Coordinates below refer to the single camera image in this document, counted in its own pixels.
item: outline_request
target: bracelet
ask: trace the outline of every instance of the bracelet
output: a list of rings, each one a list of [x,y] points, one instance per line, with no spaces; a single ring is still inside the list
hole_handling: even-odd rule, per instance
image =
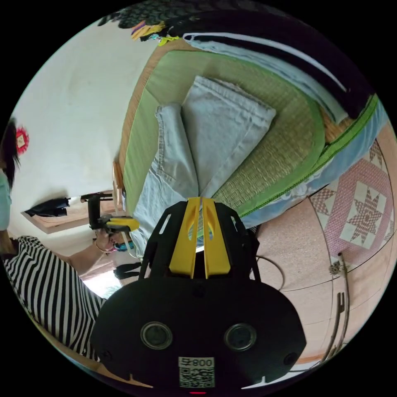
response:
[[[95,245],[96,245],[96,248],[98,248],[98,249],[99,249],[99,251],[103,252],[104,254],[108,254],[108,253],[110,253],[110,252],[111,252],[111,251],[105,251],[105,250],[103,250],[103,249],[99,248],[99,247],[98,247],[98,241],[97,241],[97,240],[95,240]]]

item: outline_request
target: yellow bracket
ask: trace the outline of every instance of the yellow bracket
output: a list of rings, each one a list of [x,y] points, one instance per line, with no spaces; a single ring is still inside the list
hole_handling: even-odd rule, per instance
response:
[[[139,228],[139,222],[131,217],[124,218],[110,218],[108,222],[106,222],[107,226],[128,226],[129,230],[132,232]]]
[[[215,202],[210,198],[203,198],[203,225],[206,278],[228,274],[230,272],[229,257],[216,213]]]
[[[170,271],[172,273],[184,274],[193,278],[194,265],[196,262],[199,211],[200,197],[189,198],[170,263]],[[191,228],[192,234],[191,238],[189,238],[189,231]]]

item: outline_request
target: folded blanket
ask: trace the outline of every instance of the folded blanket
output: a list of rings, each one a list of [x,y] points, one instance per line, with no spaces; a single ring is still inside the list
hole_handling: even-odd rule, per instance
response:
[[[294,65],[267,54],[216,41],[200,41],[193,38],[185,41],[200,50],[238,58],[270,70],[313,98],[336,124],[347,117],[346,111],[320,83]]]
[[[212,197],[269,130],[276,111],[239,87],[197,76],[183,105],[159,106],[158,151],[133,217],[138,255],[164,210]]]

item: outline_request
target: red decoration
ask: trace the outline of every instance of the red decoration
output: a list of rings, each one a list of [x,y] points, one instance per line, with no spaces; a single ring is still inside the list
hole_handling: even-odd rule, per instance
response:
[[[24,127],[17,128],[17,150],[18,154],[23,154],[29,146],[29,134]]]

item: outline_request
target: hand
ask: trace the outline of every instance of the hand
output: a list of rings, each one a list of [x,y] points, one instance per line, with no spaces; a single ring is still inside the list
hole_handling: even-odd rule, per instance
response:
[[[106,230],[101,229],[96,238],[96,245],[103,251],[110,251],[113,248],[113,244],[118,239],[118,234],[119,233],[116,233],[110,237]]]

